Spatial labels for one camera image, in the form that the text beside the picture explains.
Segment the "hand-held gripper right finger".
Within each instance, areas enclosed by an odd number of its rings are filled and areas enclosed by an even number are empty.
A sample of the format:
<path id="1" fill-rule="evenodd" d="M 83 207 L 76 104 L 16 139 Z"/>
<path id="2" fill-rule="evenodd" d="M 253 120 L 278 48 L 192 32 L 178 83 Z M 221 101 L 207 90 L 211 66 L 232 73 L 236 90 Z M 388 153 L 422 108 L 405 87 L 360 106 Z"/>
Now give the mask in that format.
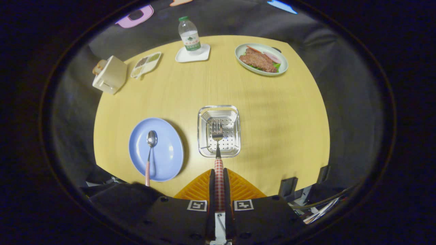
<path id="1" fill-rule="evenodd" d="M 232 198 L 230 170 L 224 169 L 225 235 L 233 245 L 283 245 L 306 224 L 279 195 Z"/>

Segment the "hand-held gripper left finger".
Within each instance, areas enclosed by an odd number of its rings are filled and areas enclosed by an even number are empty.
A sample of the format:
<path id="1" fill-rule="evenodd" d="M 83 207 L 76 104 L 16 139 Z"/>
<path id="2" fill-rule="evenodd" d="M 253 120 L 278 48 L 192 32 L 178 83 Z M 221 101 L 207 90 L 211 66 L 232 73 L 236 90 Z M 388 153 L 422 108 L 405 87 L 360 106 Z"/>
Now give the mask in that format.
<path id="1" fill-rule="evenodd" d="M 205 245 L 215 238 L 215 172 L 189 183 L 181 198 L 159 197 L 143 218 L 143 234 L 159 245 Z"/>

